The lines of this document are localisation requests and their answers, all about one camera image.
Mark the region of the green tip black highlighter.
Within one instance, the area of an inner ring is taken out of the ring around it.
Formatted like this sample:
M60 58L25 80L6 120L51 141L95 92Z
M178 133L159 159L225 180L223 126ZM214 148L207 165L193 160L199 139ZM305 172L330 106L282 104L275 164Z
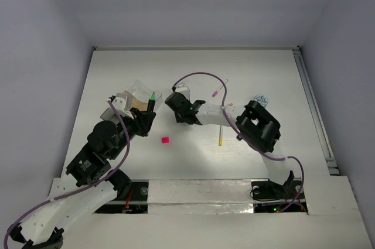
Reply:
M155 108L155 93L153 92L148 100L147 111L153 112Z

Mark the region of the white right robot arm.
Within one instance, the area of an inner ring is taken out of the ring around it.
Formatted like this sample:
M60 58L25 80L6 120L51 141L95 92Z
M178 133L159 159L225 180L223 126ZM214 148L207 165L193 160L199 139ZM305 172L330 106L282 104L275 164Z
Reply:
M294 173L282 153L280 123L258 102L243 107L223 106L197 100L191 103L182 93L174 92L165 104L174 112L176 122L189 125L221 125L234 128L238 140L244 140L262 156L275 197L291 191Z

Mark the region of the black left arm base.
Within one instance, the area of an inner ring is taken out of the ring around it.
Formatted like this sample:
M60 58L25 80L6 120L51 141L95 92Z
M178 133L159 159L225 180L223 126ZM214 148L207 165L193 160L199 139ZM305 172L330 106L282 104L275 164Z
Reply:
M117 170L109 179L117 197L99 207L97 214L147 214L148 180L131 180L123 171Z

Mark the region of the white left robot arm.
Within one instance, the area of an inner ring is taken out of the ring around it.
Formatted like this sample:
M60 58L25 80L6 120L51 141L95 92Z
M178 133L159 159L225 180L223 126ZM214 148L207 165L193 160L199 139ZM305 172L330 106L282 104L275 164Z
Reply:
M98 122L48 197L9 226L4 248L9 240L24 248L60 248L72 223L111 199L128 196L131 179L121 167L132 149L131 140L148 136L156 114L136 108L127 116L114 114L119 122Z

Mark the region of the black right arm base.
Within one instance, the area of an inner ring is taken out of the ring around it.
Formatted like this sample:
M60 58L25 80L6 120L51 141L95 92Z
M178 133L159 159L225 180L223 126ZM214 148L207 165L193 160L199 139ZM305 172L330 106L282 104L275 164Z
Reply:
M296 196L300 187L301 181L295 179L293 171L283 185L270 180L251 182L249 196L254 201L254 213L307 213L304 192Z

